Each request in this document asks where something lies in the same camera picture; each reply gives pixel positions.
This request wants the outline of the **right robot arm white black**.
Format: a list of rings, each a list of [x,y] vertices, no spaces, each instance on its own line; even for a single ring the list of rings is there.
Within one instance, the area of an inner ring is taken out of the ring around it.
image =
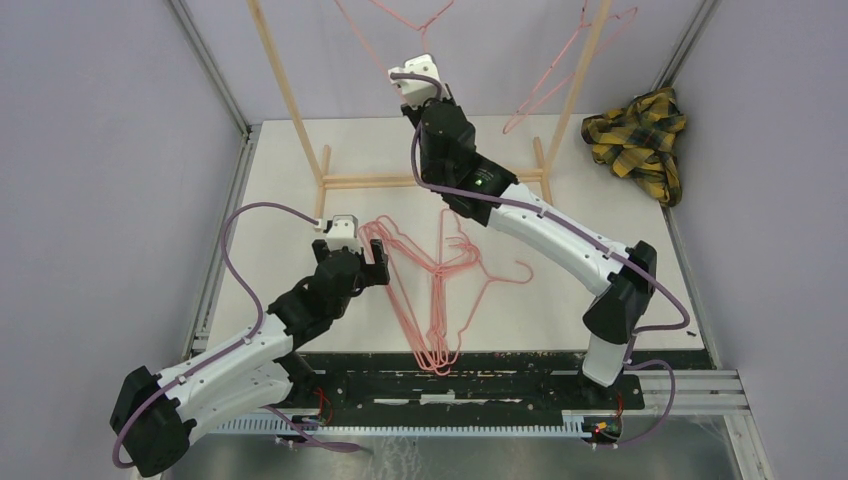
[[[510,170],[476,150],[474,125],[451,99],[404,104],[414,128],[415,180],[450,210],[524,242],[565,269],[592,295],[582,321],[590,333],[577,382],[580,400],[602,408],[618,393],[633,332],[656,290],[657,252],[611,240],[569,219]]]

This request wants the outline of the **yellow plaid shirt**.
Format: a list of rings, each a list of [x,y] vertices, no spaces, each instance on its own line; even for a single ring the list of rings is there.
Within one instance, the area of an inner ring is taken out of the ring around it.
[[[663,87],[622,108],[585,118],[580,134],[596,164],[634,181],[661,206],[671,208],[683,197],[675,142],[686,124],[675,89]]]

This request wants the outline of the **aluminium frame rail left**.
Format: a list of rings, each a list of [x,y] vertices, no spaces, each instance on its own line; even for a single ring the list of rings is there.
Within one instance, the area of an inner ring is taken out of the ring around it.
[[[149,286],[132,339],[144,364],[160,368],[188,351],[218,255],[218,238],[238,190],[251,118],[225,69],[225,50],[250,35],[242,1],[154,1],[163,33],[143,68],[137,108],[151,125],[146,177],[134,225]]]

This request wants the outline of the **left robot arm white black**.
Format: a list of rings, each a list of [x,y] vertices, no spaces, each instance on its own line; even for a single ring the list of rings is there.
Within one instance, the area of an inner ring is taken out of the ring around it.
[[[326,333],[364,289],[390,280],[382,242],[369,246],[371,261],[360,250],[314,241],[314,273],[272,302],[256,324],[158,373],[145,366],[130,372],[109,420],[117,436],[114,464],[156,476],[230,420],[283,401],[307,404],[314,373],[298,348]]]

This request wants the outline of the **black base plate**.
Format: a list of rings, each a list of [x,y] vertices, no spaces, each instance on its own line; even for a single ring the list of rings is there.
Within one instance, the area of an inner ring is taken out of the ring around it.
[[[584,378],[582,353],[463,354],[445,375],[401,353],[305,353],[313,375],[276,403],[318,411],[332,427],[560,426],[570,413],[621,415],[645,408],[637,376],[610,387]]]

